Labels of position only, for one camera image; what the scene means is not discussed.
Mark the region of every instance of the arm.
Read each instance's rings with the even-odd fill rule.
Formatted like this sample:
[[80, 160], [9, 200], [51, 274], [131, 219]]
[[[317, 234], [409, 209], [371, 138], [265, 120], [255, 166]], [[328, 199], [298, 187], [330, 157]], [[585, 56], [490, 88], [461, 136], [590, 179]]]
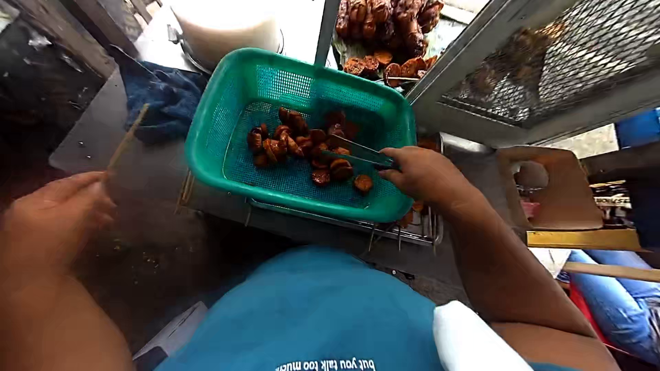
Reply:
[[132, 370], [119, 329], [69, 270], [112, 221], [103, 172], [58, 180], [16, 200], [0, 232], [4, 370]]
[[456, 264], [471, 304], [513, 348], [532, 361], [617, 369], [559, 285], [447, 158], [418, 147], [383, 152], [400, 164], [401, 172], [388, 170], [381, 176], [430, 204], [450, 223]]

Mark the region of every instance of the hand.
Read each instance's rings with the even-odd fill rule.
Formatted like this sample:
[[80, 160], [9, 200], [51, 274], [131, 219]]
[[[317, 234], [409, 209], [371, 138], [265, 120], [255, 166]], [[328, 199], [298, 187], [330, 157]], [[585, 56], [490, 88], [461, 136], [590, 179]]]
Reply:
[[385, 148], [381, 152], [394, 158], [401, 171], [385, 170], [379, 172], [380, 176], [413, 199], [439, 207], [441, 212], [450, 211], [456, 202], [463, 203], [480, 195], [440, 153], [421, 147]]
[[105, 179], [77, 174], [14, 201], [0, 231], [0, 270], [66, 271], [92, 232], [113, 221]]

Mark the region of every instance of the person's left hand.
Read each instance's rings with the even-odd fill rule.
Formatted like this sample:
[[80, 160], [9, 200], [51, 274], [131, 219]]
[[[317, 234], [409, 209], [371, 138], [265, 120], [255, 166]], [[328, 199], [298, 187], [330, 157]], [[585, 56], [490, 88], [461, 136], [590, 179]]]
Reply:
[[92, 232], [113, 221], [105, 179], [77, 174], [14, 201], [0, 231], [0, 269], [66, 272]]

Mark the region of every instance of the person's right hand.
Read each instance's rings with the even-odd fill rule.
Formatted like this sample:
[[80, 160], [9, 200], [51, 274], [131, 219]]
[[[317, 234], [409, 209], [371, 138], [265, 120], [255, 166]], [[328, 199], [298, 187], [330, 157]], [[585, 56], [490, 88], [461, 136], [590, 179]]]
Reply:
[[381, 171], [381, 177], [406, 195], [431, 203], [442, 212], [449, 211], [456, 202], [464, 203], [480, 194], [440, 153], [421, 147], [385, 148], [381, 152], [394, 158], [401, 167], [401, 171]]

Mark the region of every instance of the teal t-shirt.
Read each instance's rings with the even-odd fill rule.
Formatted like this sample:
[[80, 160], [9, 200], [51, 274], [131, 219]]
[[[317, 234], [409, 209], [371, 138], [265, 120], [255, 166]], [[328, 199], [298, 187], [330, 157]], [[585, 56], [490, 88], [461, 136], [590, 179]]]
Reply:
[[443, 370], [435, 307], [351, 255], [290, 250], [225, 294], [157, 370]]

